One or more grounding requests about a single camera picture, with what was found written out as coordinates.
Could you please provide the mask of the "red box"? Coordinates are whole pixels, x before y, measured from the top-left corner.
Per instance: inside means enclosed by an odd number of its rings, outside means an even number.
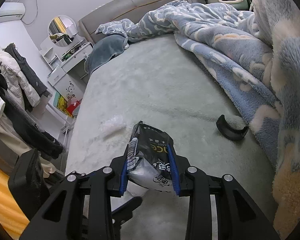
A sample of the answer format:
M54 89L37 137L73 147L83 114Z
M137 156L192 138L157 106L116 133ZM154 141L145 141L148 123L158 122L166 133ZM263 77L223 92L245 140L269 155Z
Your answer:
M79 107L81 104L81 101L75 101L74 103L70 104L67 108L66 111L70 117L73 117L73 112L76 108Z

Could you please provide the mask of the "white air conditioner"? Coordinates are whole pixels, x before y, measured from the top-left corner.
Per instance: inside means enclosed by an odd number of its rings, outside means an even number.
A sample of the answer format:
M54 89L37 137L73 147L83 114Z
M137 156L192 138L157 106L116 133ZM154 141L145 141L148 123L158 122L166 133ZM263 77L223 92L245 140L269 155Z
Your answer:
M4 2L0 7L0 21L20 20L25 14L25 6L19 2Z

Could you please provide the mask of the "clear plastic bottle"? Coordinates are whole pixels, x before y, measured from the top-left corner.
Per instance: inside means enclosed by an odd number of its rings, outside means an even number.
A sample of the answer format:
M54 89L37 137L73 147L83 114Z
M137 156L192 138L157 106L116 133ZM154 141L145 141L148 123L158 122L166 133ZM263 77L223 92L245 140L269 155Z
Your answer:
M102 122L101 133L104 137L107 137L115 132L120 131L126 127L125 120L121 115L114 115L110 119Z

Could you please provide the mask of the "blue-grey pillow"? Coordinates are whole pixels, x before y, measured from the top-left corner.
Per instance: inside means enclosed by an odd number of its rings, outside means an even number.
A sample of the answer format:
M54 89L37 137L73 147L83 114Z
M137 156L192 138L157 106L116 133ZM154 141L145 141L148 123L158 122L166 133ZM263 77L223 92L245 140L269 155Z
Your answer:
M128 47L128 39L117 34L99 40L86 60L88 75L91 76L95 70L121 55Z

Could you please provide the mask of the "black silver snack wrapper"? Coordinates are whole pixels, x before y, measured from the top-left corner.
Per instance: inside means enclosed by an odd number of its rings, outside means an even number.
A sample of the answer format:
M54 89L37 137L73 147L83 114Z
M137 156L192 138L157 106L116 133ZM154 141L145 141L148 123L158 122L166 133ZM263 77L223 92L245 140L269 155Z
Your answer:
M168 143L171 137L155 127L138 122L128 143L127 176L148 190L172 192Z

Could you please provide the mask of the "white clothes rack frame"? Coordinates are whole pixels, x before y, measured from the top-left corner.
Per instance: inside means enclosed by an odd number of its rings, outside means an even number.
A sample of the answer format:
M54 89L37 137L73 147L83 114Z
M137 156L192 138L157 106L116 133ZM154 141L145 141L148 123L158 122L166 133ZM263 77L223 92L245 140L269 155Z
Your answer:
M75 119L63 114L60 110L48 103L46 109L53 116L50 134L53 135L64 146L65 150L62 155L55 160L54 164L64 173L69 154L70 141L73 134Z

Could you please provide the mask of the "grey knit hanging garment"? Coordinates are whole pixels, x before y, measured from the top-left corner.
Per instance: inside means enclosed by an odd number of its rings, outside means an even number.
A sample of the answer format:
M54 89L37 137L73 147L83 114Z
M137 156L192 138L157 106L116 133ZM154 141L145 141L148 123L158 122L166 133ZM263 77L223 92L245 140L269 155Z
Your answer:
M4 50L5 52L9 53L15 61L18 63L21 71L26 76L27 80L29 81L30 85L36 90L39 96L49 97L50 92L48 91L46 85L42 83L40 78L34 72L34 70L30 67L26 58L21 56L19 52L16 50L15 44L10 43Z

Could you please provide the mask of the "blue cloud-pattern blanket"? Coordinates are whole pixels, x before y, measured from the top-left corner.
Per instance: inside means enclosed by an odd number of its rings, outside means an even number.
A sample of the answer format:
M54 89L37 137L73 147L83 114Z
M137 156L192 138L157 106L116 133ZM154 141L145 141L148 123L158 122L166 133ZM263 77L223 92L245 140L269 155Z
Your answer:
M139 42L173 33L224 89L275 166L274 229L288 239L300 223L300 10L293 0L253 0L253 11L226 3L169 2L98 26Z

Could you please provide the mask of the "black hanging garment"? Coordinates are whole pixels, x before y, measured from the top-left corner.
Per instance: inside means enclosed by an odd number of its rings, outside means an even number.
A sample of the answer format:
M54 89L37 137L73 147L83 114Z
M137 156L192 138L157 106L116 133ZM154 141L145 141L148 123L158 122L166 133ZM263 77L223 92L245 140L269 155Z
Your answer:
M0 98L6 103L4 114L12 122L12 126L21 139L32 148L36 148L49 158L57 159L64 151L64 146L47 132L39 128L25 117L8 98L8 85L0 70Z

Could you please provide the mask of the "round vanity mirror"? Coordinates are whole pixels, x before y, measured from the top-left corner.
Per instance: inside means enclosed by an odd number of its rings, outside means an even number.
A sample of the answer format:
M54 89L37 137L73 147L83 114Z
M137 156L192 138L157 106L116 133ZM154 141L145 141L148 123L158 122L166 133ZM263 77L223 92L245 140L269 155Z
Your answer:
M48 27L48 37L59 47L70 45L77 34L78 30L74 20L65 15L54 17Z

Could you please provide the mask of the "white vanity desk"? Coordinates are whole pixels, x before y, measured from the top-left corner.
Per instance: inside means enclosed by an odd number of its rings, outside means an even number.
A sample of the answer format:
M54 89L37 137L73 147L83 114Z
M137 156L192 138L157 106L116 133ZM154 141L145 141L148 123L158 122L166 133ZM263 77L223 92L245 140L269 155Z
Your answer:
M82 100L88 78L84 64L92 49L90 42L77 38L66 47L57 46L49 37L41 43L39 52L52 69L47 81L66 101Z

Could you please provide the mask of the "beige hanging coat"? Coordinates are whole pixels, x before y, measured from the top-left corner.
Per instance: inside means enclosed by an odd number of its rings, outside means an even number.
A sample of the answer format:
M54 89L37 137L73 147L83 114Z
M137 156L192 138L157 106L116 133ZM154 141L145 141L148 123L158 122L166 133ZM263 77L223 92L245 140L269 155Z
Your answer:
M28 146L25 142L13 135L11 132L5 131L1 126L0 140L19 156L21 156L23 153L32 150L32 148ZM43 168L44 178L48 178L51 174L56 172L57 169L51 162L43 159L42 157L39 157L39 159Z

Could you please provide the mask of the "white puffer jacket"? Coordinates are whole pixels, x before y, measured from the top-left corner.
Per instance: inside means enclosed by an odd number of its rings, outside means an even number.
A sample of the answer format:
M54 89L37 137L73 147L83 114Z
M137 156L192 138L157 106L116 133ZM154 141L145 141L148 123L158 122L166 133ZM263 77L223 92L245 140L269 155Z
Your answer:
M31 86L17 61L2 49L0 49L0 70L7 82L8 93L23 109L25 109L23 93L32 107L40 103L39 94Z

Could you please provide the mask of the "grey-green bed mattress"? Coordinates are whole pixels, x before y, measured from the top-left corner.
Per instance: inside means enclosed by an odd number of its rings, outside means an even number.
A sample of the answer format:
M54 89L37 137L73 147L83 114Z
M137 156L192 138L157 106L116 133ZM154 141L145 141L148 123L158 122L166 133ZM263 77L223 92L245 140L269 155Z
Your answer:
M126 127L107 137L102 122L123 116ZM221 116L236 129L245 121L194 53L163 35L131 45L91 75L75 122L66 171L90 173L124 154L140 121L170 135L178 155L206 174L232 175L269 222L274 169L255 136L226 139L217 129Z

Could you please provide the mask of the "yellow painting canvas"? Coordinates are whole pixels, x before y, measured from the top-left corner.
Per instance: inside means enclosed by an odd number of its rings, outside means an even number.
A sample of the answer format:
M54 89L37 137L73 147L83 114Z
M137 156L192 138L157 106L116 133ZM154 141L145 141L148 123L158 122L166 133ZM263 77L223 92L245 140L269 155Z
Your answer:
M72 114L67 110L68 102L57 91L55 92L55 96L53 98L53 106L63 112L65 115L73 118Z

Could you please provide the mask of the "yellow curtain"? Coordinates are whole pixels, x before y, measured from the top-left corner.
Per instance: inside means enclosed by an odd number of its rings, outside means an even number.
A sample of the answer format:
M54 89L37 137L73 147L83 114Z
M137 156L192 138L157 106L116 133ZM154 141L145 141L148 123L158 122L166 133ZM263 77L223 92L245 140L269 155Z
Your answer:
M0 170L0 224L13 239L19 239L29 220L8 189L9 176Z

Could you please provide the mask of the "grey upholstered headboard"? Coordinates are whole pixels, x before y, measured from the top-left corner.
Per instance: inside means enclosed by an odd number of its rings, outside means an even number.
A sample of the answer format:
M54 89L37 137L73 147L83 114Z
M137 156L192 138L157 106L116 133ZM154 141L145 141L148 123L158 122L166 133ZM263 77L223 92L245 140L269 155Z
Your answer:
M145 13L175 0L113 0L84 16L78 21L79 35L95 44L104 38L95 34L99 25L127 18L138 23Z

